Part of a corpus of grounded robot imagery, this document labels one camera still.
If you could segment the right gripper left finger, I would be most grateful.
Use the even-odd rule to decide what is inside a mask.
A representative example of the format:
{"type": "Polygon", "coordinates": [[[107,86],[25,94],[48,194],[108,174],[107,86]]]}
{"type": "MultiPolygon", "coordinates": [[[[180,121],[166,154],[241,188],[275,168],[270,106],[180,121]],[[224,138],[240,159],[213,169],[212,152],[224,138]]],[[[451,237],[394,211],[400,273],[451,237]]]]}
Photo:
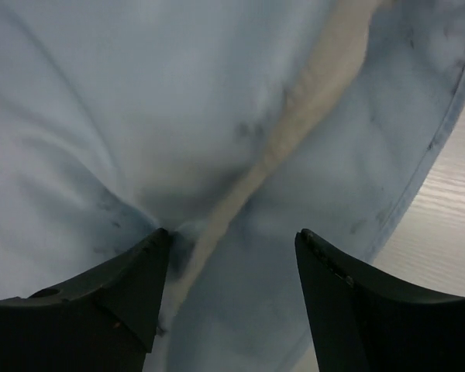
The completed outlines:
{"type": "Polygon", "coordinates": [[[0,371],[141,371],[158,330],[170,235],[28,298],[0,301],[0,371]]]}

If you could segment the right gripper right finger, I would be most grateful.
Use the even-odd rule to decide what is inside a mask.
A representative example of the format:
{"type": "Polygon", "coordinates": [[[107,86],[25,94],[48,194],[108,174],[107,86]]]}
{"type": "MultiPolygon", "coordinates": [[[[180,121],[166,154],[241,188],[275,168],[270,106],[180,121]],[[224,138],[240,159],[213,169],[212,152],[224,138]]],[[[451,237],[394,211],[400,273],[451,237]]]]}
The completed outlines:
{"type": "Polygon", "coordinates": [[[321,371],[465,371],[465,298],[403,281],[308,229],[298,273],[321,371]]]}

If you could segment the light blue pillowcase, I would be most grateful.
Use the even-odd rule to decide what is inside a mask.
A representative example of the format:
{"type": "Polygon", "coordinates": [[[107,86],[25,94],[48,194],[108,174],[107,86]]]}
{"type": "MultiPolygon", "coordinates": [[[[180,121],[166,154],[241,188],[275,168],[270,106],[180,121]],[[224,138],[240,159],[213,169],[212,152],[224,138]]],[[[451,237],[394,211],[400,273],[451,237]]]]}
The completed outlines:
{"type": "MultiPolygon", "coordinates": [[[[180,237],[312,87],[334,1],[0,1],[0,300],[180,237]]],[[[294,371],[311,346],[294,237],[370,261],[465,104],[465,1],[351,1],[356,77],[217,245],[146,370],[294,371]]]]}

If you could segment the white pillow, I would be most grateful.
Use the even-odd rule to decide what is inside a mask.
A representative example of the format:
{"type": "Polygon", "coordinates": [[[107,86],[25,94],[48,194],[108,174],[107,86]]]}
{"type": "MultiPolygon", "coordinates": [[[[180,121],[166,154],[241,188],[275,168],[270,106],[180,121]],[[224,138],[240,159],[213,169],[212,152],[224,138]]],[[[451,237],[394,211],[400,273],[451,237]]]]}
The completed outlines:
{"type": "Polygon", "coordinates": [[[200,233],[181,279],[171,288],[174,309],[184,303],[229,224],[248,199],[336,106],[367,52],[374,13],[390,1],[337,1],[298,82],[285,97],[279,122],[256,163],[218,201],[200,233]]]}

